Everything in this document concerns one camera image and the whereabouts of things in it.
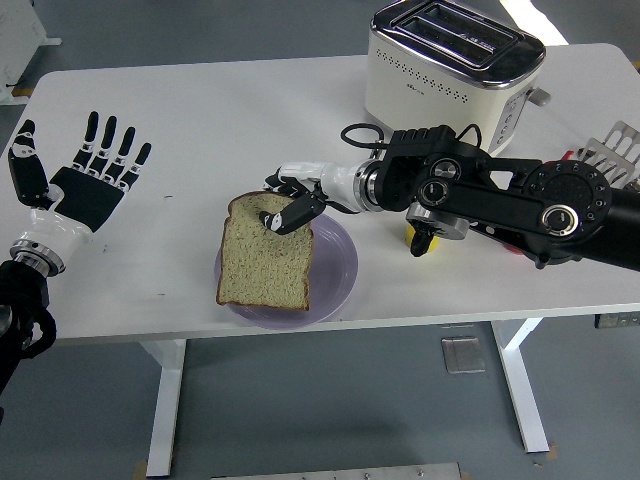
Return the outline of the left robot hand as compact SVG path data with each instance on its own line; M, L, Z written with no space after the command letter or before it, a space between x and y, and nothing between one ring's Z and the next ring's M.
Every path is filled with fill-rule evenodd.
M18 200L31 208L31 227L22 235L24 240L60 251L64 237L100 229L138 180L151 145L144 143L129 163L136 129L128 127L114 150L117 118L106 120L100 141L98 126L99 114L93 111L73 160L51 178L36 150L35 122L28 119L19 128L8 150L8 165Z

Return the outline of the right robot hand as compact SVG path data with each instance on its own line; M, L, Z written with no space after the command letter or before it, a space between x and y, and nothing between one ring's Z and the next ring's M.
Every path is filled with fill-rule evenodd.
M350 214L368 211L363 170L332 162L285 163L265 179L264 189L292 201L276 213L261 211L259 219L265 228L286 235L310 223L327 206Z

